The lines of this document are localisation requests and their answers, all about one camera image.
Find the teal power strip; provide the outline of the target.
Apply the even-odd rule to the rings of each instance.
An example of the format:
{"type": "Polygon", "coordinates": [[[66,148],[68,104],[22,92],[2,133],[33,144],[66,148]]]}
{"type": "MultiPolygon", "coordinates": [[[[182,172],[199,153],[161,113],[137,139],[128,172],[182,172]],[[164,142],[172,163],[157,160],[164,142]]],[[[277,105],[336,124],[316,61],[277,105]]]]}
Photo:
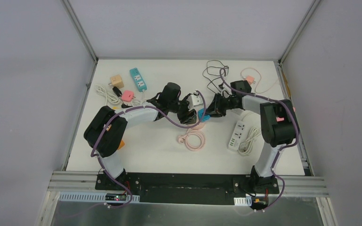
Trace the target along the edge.
{"type": "Polygon", "coordinates": [[[147,85],[144,79],[141,76],[141,73],[137,68],[132,68],[129,70],[130,76],[138,90],[138,92],[144,92],[147,90],[147,85]]]}

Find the beige dragon cube adapter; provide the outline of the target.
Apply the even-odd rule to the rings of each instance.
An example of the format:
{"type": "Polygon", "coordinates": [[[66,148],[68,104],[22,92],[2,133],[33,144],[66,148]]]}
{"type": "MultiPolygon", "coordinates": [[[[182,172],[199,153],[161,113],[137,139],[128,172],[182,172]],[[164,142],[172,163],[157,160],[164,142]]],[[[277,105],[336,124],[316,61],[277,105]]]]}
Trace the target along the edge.
{"type": "Polygon", "coordinates": [[[108,83],[111,87],[117,87],[119,89],[124,87],[123,79],[121,75],[117,74],[112,77],[110,77],[110,82],[108,83]]]}

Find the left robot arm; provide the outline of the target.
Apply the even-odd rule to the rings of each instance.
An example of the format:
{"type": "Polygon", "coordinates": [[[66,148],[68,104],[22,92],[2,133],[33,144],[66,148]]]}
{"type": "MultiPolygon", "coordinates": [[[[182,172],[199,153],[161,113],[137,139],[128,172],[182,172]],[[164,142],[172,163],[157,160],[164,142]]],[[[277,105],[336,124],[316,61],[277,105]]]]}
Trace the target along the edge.
{"type": "Polygon", "coordinates": [[[168,113],[174,113],[179,120],[173,124],[182,129],[197,126],[201,119],[195,109],[189,108],[188,96],[183,99],[178,84],[169,82],[161,92],[141,105],[114,110],[103,106],[94,116],[85,130],[83,137],[92,148],[91,157],[96,157],[107,175],[107,184],[113,190],[124,187],[125,178],[121,174],[124,167],[116,152],[123,139],[126,129],[146,122],[168,118],[168,113]]]}

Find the blue cube socket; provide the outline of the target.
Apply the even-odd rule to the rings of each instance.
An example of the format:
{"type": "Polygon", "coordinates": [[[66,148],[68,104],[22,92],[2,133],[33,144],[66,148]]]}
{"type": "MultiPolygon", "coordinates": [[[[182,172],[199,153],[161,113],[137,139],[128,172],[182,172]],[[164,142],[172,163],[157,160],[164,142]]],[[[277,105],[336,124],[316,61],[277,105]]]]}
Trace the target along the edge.
{"type": "Polygon", "coordinates": [[[203,123],[208,121],[211,116],[204,113],[204,108],[197,111],[198,120],[203,123]]]}

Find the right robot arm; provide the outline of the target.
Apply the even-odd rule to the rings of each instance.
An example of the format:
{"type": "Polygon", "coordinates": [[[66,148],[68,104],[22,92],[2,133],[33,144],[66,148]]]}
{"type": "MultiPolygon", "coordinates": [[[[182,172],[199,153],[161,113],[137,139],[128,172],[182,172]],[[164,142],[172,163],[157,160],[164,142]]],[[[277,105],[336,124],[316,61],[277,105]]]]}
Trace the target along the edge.
{"type": "Polygon", "coordinates": [[[260,193],[276,182],[272,168],[278,161],[280,151],[290,147],[298,138],[296,115],[290,100],[273,100],[254,94],[247,81],[234,81],[230,88],[232,95],[224,97],[216,94],[205,114],[212,118],[223,117],[227,110],[241,109],[260,115],[264,145],[259,160],[245,181],[246,187],[260,193]]]}

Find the orange power strip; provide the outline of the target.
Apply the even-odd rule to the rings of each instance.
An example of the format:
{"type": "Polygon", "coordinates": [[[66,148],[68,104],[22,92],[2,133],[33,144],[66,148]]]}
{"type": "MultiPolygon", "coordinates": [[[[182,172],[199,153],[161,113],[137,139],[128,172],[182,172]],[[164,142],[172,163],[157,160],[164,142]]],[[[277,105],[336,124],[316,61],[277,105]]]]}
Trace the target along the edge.
{"type": "Polygon", "coordinates": [[[121,148],[123,148],[125,146],[125,142],[123,140],[120,141],[120,144],[117,148],[117,150],[120,150],[121,148]]]}

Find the pink cube socket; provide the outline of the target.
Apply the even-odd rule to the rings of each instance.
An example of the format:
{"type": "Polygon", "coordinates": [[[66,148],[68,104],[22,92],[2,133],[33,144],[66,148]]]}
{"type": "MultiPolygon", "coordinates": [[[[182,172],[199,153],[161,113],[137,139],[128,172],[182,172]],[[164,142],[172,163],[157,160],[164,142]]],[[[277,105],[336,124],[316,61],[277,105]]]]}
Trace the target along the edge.
{"type": "Polygon", "coordinates": [[[132,102],[134,99],[134,92],[130,90],[125,90],[121,95],[121,100],[124,102],[132,102]]]}

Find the round pink socket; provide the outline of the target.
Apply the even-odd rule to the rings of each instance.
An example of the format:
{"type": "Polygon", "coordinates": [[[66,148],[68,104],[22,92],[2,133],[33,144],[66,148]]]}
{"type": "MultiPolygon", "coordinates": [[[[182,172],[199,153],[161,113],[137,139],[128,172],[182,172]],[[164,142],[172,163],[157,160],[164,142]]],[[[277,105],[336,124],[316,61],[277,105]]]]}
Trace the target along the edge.
{"type": "Polygon", "coordinates": [[[192,129],[192,130],[200,130],[205,126],[205,124],[206,124],[205,122],[201,121],[199,124],[197,124],[196,126],[190,128],[190,129],[192,129]]]}

